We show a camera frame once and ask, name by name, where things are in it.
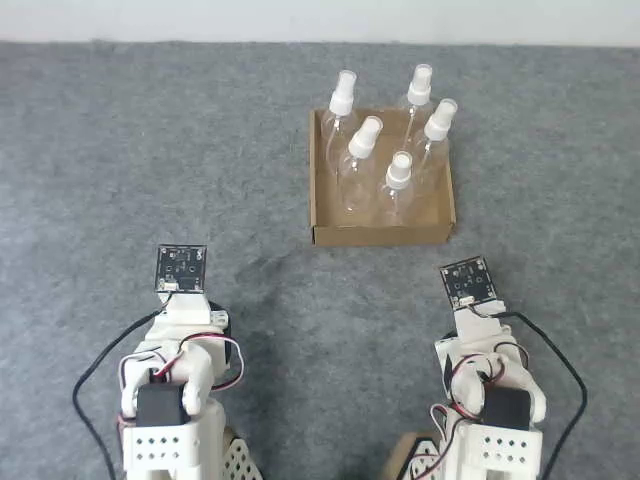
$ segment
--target brown cardboard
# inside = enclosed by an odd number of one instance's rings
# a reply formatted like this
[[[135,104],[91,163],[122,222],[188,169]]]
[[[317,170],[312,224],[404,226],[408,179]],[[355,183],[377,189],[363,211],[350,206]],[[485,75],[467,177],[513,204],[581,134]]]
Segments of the brown cardboard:
[[[399,480],[407,468],[409,456],[413,456],[417,445],[424,439],[430,438],[437,444],[438,436],[431,433],[405,433],[400,437],[391,456],[384,464],[380,480]]]
[[[309,221],[311,241],[317,246],[356,245],[418,245],[445,243],[456,223],[453,202],[453,186],[449,153],[440,153],[446,158],[444,175],[438,182],[435,193],[420,208],[412,212],[406,226],[377,226],[361,221],[357,216],[347,216],[340,205],[335,181],[325,171],[324,151],[320,138],[320,120],[324,110],[314,110],[309,121]],[[376,149],[376,175],[383,178],[402,132],[401,111],[357,110],[360,118],[379,116],[384,128],[378,137]]]

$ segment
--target gray carpet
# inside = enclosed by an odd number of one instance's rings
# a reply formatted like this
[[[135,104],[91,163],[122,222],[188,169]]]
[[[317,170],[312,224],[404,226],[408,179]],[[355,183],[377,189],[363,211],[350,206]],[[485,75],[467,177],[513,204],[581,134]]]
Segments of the gray carpet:
[[[307,113],[338,69],[386,105],[413,65],[459,101],[447,245],[310,247]],[[245,381],[219,397],[269,480],[375,478],[443,399],[452,328],[436,267],[484,254],[501,296],[591,391],[554,478],[637,478],[640,52],[375,45],[0,44],[0,477],[106,478],[71,387],[158,306],[160,242],[209,245]],[[578,404],[517,322],[549,401],[545,458]],[[119,356],[81,401],[118,459]]]

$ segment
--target white wall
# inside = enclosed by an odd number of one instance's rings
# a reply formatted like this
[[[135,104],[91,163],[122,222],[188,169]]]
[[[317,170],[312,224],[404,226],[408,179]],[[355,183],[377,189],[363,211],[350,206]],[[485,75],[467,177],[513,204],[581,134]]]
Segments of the white wall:
[[[640,46],[640,0],[0,0],[0,39]]]

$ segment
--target white plastic bracket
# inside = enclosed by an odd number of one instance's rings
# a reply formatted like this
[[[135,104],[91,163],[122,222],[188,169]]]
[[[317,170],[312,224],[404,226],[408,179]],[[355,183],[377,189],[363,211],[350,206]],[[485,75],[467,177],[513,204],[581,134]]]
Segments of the white plastic bracket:
[[[411,457],[411,459],[409,460],[407,468],[402,475],[402,480],[411,480],[412,478],[416,478],[422,475],[427,471],[428,468],[431,468],[433,466],[433,464],[438,459],[438,456],[438,447],[436,447],[436,444],[433,440],[420,441],[420,443],[418,443],[418,446],[416,447],[415,452],[413,452],[413,457]],[[429,480],[440,478],[441,469],[442,466],[438,466],[438,468],[436,468],[427,478]]]
[[[249,455],[249,447],[241,438],[231,442],[224,456],[224,480],[262,480],[260,470]]]

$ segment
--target black cable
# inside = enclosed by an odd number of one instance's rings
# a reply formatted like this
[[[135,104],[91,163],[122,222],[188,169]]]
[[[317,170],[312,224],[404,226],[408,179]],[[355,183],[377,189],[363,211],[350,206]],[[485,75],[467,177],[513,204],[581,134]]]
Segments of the black cable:
[[[580,386],[580,391],[581,391],[581,394],[582,394],[582,401],[580,402],[580,407],[578,407],[578,411],[576,412],[576,414],[573,416],[571,421],[569,421],[569,423],[565,427],[564,431],[562,432],[562,435],[560,435],[560,438],[556,442],[555,447],[553,447],[553,451],[551,452],[551,457],[549,457],[549,461],[547,462],[547,466],[544,469],[544,473],[540,477],[540,480],[548,480],[549,476],[551,475],[551,470],[553,469],[553,465],[556,463],[556,460],[558,459],[558,455],[560,454],[560,450],[562,449],[562,446],[564,445],[564,442],[567,440],[567,438],[571,434],[571,431],[573,430],[573,427],[576,426],[576,423],[578,423],[578,420],[580,420],[580,417],[582,416],[582,414],[584,413],[584,411],[587,408],[587,403],[588,403],[587,386],[582,381],[582,378],[580,377],[580,375],[578,374],[576,369],[573,368],[573,365],[571,365],[571,362],[569,362],[567,357],[565,357],[564,354],[560,351],[560,349],[558,347],[556,347],[555,343],[553,343],[551,341],[551,339],[547,336],[547,334],[544,333],[544,331],[540,327],[538,327],[535,323],[533,323],[531,320],[529,320],[522,313],[520,313],[520,312],[501,312],[501,313],[496,313],[496,314],[491,315],[491,316],[494,317],[494,318],[517,317],[520,320],[522,320],[525,324],[527,324],[527,326],[531,330],[533,330],[538,335],[540,335],[540,337],[542,337],[542,339],[549,346],[549,348],[551,348],[551,350],[553,350],[553,353],[555,353],[558,356],[558,358],[562,361],[564,366],[567,367],[567,370],[569,370],[569,372],[571,373],[571,375],[573,376],[575,381]]]
[[[91,423],[91,420],[89,420],[89,417],[87,417],[87,414],[84,413],[84,410],[80,406],[80,402],[78,401],[78,393],[80,392],[80,387],[82,387],[82,385],[89,379],[89,377],[93,375],[93,373],[100,366],[100,364],[105,359],[105,357],[109,354],[109,352],[111,352],[111,350],[113,350],[116,347],[116,345],[118,345],[131,332],[149,323],[156,316],[160,315],[164,311],[167,304],[169,303],[169,300],[171,300],[171,294],[169,294],[169,298],[167,298],[167,301],[164,302],[158,310],[150,313],[149,315],[145,315],[140,320],[132,323],[127,328],[125,328],[124,331],[120,335],[118,335],[118,337],[115,340],[112,340],[109,343],[109,345],[107,345],[104,348],[104,350],[100,352],[100,354],[96,357],[93,363],[89,365],[89,368],[87,368],[84,371],[84,373],[80,375],[80,378],[78,379],[78,381],[73,387],[73,393],[71,394],[71,401],[73,402],[73,408],[75,408],[76,413],[80,417],[80,420],[82,420],[82,423],[85,424],[85,426],[89,430],[89,433],[91,433],[91,436],[98,444],[98,448],[100,448],[100,451],[102,452],[102,456],[104,457],[104,463],[107,466],[107,470],[109,471],[109,478],[111,480],[117,480],[116,471],[113,466],[113,460],[111,460],[111,455],[109,455],[109,450],[107,450],[107,446],[102,440],[102,437],[100,437],[100,434],[97,432],[97,430],[93,426],[93,423]]]

